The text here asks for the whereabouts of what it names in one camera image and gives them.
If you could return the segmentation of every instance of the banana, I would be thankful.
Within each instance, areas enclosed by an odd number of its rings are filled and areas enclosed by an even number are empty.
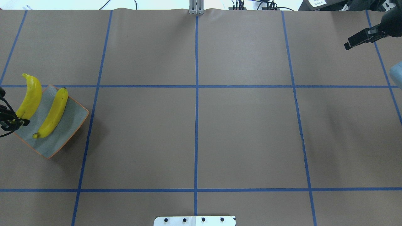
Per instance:
[[[29,74],[23,74],[27,80],[27,93],[21,106],[15,112],[18,118],[30,119],[39,107],[42,99],[42,86],[37,78]]]
[[[37,138],[45,138],[59,124],[60,120],[62,119],[64,109],[66,108],[68,100],[68,92],[66,88],[61,88],[57,91],[56,96],[53,100],[51,105],[50,111],[47,114],[47,117],[41,127],[39,128],[38,132],[33,134],[32,137]]]

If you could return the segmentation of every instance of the white bracket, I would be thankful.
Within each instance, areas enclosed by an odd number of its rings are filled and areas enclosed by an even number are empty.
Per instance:
[[[157,217],[154,226],[236,226],[235,216]]]
[[[189,13],[196,16],[204,14],[204,0],[190,0]]]

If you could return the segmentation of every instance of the orange border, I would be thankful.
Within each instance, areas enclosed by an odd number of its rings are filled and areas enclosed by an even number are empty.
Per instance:
[[[43,91],[42,93],[44,93],[47,88],[49,88],[49,86],[53,86],[54,88],[56,88],[57,90],[59,90],[56,86],[54,85],[48,85]],[[74,134],[77,132],[78,129],[81,128],[81,126],[84,124],[85,120],[88,118],[89,115],[89,111],[82,105],[80,104],[78,101],[74,100],[72,97],[68,96],[68,98],[72,99],[74,102],[76,102],[78,105],[80,105],[83,109],[86,110],[87,114],[85,116],[85,119],[82,121],[81,125],[78,126],[78,128],[74,131],[74,133],[68,138],[68,140],[57,150],[53,153],[53,155],[51,155],[50,157],[46,158],[45,156],[43,156],[41,153],[39,153],[35,148],[33,148],[31,145],[29,145],[24,139],[22,139],[20,136],[18,136],[18,134],[14,133],[20,140],[22,140],[22,142],[24,142],[26,145],[28,145],[30,148],[32,148],[34,151],[36,151],[36,153],[38,153],[39,155],[41,155],[42,157],[44,157],[45,159],[50,159],[51,157],[53,157],[57,152],[60,151],[60,149],[62,149],[64,147],[64,145],[66,145],[66,143],[72,138],[72,136],[74,136]]]

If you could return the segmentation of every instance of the blue grid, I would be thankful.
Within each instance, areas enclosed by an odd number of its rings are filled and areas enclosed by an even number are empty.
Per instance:
[[[384,72],[385,79],[387,81],[387,86],[357,86],[357,85],[296,85],[294,76],[293,76],[293,68],[292,68],[292,63],[291,63],[291,55],[290,55],[290,50],[289,50],[289,42],[287,38],[287,31],[286,31],[286,22],[285,22],[285,16],[284,13],[281,12],[282,15],[282,22],[283,22],[283,31],[285,34],[285,42],[286,42],[286,50],[287,50],[287,56],[289,60],[289,68],[290,68],[290,75],[291,75],[291,81],[292,85],[199,85],[199,80],[198,80],[198,16],[195,18],[195,80],[196,80],[196,85],[101,85],[100,80],[102,76],[102,69],[103,69],[103,63],[105,59],[105,53],[107,49],[107,42],[108,42],[108,36],[109,36],[109,30],[110,30],[110,25],[111,25],[111,20],[112,20],[112,15],[113,15],[113,10],[110,11],[109,15],[109,22],[108,22],[108,27],[107,27],[107,33],[105,37],[105,44],[103,47],[103,54],[102,54],[102,60],[99,68],[99,75],[98,75],[98,81],[96,85],[56,85],[60,87],[77,87],[77,88],[96,88],[95,91],[95,97],[94,97],[94,102],[93,102],[93,107],[92,107],[92,112],[91,112],[91,118],[90,118],[90,125],[88,129],[88,135],[86,139],[86,145],[85,145],[85,151],[84,151],[84,157],[82,160],[82,167],[81,167],[81,172],[80,172],[80,179],[78,183],[78,188],[77,189],[1,189],[0,192],[63,192],[63,193],[77,193],[76,194],[76,202],[74,205],[74,212],[72,216],[72,223],[71,225],[73,226],[75,224],[75,219],[76,219],[76,214],[77,214],[77,209],[78,209],[78,203],[80,199],[80,193],[96,193],[96,192],[193,192],[194,193],[194,215],[197,215],[197,193],[198,192],[308,192],[310,195],[310,205],[311,205],[311,211],[312,211],[312,219],[313,219],[313,224],[314,226],[317,225],[316,221],[316,215],[315,215],[315,209],[314,209],[314,199],[313,199],[313,191],[402,191],[402,187],[342,187],[342,188],[312,188],[311,187],[311,182],[310,182],[310,173],[308,169],[308,160],[307,160],[307,154],[306,154],[306,148],[304,144],[304,136],[303,136],[303,128],[302,128],[302,122],[300,119],[300,112],[299,112],[299,105],[297,102],[297,93],[296,93],[296,88],[388,88],[390,91],[390,94],[392,96],[392,100],[395,105],[396,112],[398,114],[399,120],[402,124],[402,117],[398,108],[398,104],[396,103],[394,93],[392,91],[392,88],[397,88],[397,86],[391,86],[387,72],[385,70],[384,63],[382,61],[382,57],[380,54],[380,51],[378,49],[378,46],[376,43],[374,43],[375,49],[378,54],[378,58],[381,64],[381,67]],[[17,35],[14,39],[14,43],[12,45],[10,54],[7,58],[6,65],[4,67],[2,76],[0,77],[0,85],[3,82],[8,64],[10,62],[10,59],[12,57],[12,53],[14,51],[15,45],[18,41],[18,37],[20,35],[21,29],[23,27],[25,18],[27,16],[27,10],[25,10],[24,16],[22,18],[20,27],[18,29]],[[368,14],[368,11],[366,11],[366,16],[367,16],[367,21],[369,23],[369,26],[371,27],[371,21],[370,17]],[[3,87],[26,87],[25,85],[2,85]],[[98,92],[99,88],[118,88],[118,87],[127,87],[127,88],[195,88],[196,92],[196,100],[195,100],[195,157],[194,157],[194,188],[193,189],[82,189],[82,179],[84,175],[84,168],[85,168],[85,163],[86,163],[86,157],[87,157],[87,152],[88,152],[88,147],[89,147],[89,139],[92,131],[92,124],[93,124],[93,119],[95,115],[95,109],[96,109],[96,102],[98,98]],[[299,132],[300,132],[300,137],[302,140],[302,145],[303,145],[303,154],[304,154],[304,164],[305,164],[305,170],[306,170],[306,178],[307,178],[307,184],[308,188],[249,188],[249,189],[199,189],[198,188],[198,99],[199,99],[199,89],[200,88],[292,88],[293,89],[293,96],[294,96],[294,101],[295,101],[295,108],[296,108],[296,113],[297,113],[297,121],[299,124]]]

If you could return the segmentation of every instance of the vertical blue line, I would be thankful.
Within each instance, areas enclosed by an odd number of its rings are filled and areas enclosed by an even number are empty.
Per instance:
[[[72,217],[72,220],[71,220],[71,226],[74,226],[75,219],[76,219],[76,216],[77,216],[78,201],[80,200],[80,194],[81,194],[82,178],[84,177],[86,156],[87,156],[88,147],[89,147],[89,138],[91,136],[92,125],[93,125],[93,122],[94,122],[96,102],[98,100],[99,85],[101,84],[100,80],[101,80],[101,76],[102,76],[103,62],[105,60],[105,54],[106,54],[106,48],[107,48],[107,40],[109,38],[109,30],[110,30],[110,23],[112,21],[112,15],[113,15],[113,10],[110,11],[109,22],[108,22],[108,25],[107,25],[107,31],[106,31],[106,37],[105,37],[105,44],[103,45],[102,59],[101,59],[101,62],[100,62],[100,67],[99,67],[98,83],[96,85],[95,98],[94,98],[94,103],[92,105],[91,119],[90,119],[90,122],[89,122],[88,135],[86,137],[84,157],[83,157],[82,165],[81,165],[80,180],[78,182],[78,192],[77,192],[77,196],[76,196],[76,202],[75,202],[75,205],[74,205],[74,212],[73,212],[73,217]]]
[[[294,79],[294,76],[293,76],[292,60],[291,60],[291,57],[290,57],[289,42],[288,42],[288,39],[287,39],[285,15],[283,14],[283,11],[281,11],[281,13],[282,13],[283,32],[285,34],[287,58],[288,58],[288,61],[289,61],[290,76],[291,76],[292,86],[293,86],[293,97],[295,99],[297,121],[299,123],[299,132],[300,132],[300,137],[301,137],[301,143],[303,145],[304,167],[306,169],[307,185],[308,185],[309,195],[310,195],[311,213],[312,213],[312,217],[313,217],[313,224],[314,224],[314,226],[317,226],[316,211],[315,211],[315,208],[314,208],[314,200],[313,200],[313,192],[311,190],[310,172],[308,170],[306,146],[304,144],[302,121],[300,119],[299,103],[297,102],[297,94],[296,94],[296,84],[295,84],[295,79]]]
[[[17,35],[15,36],[14,43],[12,44],[10,54],[8,55],[6,65],[4,66],[4,70],[3,70],[3,73],[2,73],[1,78],[0,78],[0,85],[3,83],[4,76],[6,75],[8,63],[10,62],[12,52],[14,51],[14,48],[15,48],[15,44],[17,44],[18,37],[20,36],[21,29],[23,28],[24,21],[25,21],[25,18],[27,16],[27,12],[28,12],[28,10],[25,10],[25,13],[24,13],[23,19],[21,21],[20,27],[18,28]]]
[[[194,216],[198,215],[198,16],[195,17],[195,147],[194,147]]]
[[[369,22],[369,27],[371,28],[371,21],[370,21],[369,11],[367,11],[367,10],[366,10],[366,17],[367,17],[367,21]],[[387,70],[385,69],[384,62],[382,61],[382,57],[381,57],[381,54],[380,54],[380,52],[379,52],[379,49],[378,49],[378,46],[377,46],[377,42],[374,42],[374,46],[375,46],[375,50],[377,51],[377,55],[378,55],[378,59],[379,59],[379,61],[380,61],[381,67],[382,67],[382,71],[384,72],[385,80],[387,81],[388,88],[389,88],[390,93],[391,93],[392,101],[394,102],[394,106],[395,106],[396,113],[397,113],[398,118],[399,118],[399,122],[400,122],[401,125],[402,125],[401,113],[400,113],[400,111],[399,111],[399,107],[398,107],[398,104],[397,104],[397,102],[396,102],[394,92],[392,91],[391,83],[390,83],[390,80],[389,80],[389,78],[388,78]]]

